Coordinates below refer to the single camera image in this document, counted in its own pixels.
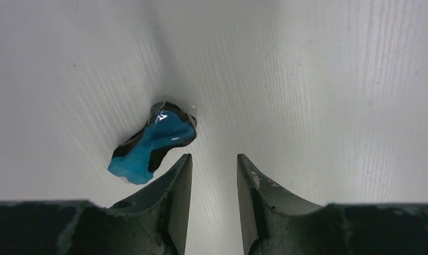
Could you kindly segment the blue whiteboard eraser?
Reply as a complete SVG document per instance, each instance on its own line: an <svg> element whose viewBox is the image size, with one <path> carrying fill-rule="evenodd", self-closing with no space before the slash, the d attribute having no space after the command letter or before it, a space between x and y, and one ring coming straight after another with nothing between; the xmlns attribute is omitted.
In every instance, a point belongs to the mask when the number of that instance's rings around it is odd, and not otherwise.
<svg viewBox="0 0 428 255"><path fill-rule="evenodd" d="M197 136L197 120L168 101L155 103L144 127L113 151L107 170L134 185L147 184L166 154Z"/></svg>

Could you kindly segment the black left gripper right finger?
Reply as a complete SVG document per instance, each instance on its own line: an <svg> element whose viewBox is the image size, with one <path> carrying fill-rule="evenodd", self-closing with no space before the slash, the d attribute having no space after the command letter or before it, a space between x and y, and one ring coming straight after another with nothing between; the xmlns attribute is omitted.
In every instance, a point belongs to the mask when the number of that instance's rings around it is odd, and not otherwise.
<svg viewBox="0 0 428 255"><path fill-rule="evenodd" d="M320 206L237 156L244 254L428 254L428 203Z"/></svg>

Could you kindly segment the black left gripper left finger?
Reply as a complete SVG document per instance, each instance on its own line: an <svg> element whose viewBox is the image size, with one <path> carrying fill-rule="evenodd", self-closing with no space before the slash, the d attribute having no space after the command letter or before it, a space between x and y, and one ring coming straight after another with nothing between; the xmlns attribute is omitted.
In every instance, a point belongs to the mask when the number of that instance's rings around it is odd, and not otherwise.
<svg viewBox="0 0 428 255"><path fill-rule="evenodd" d="M87 200L0 201L0 254L184 254L191 183L185 154L109 208Z"/></svg>

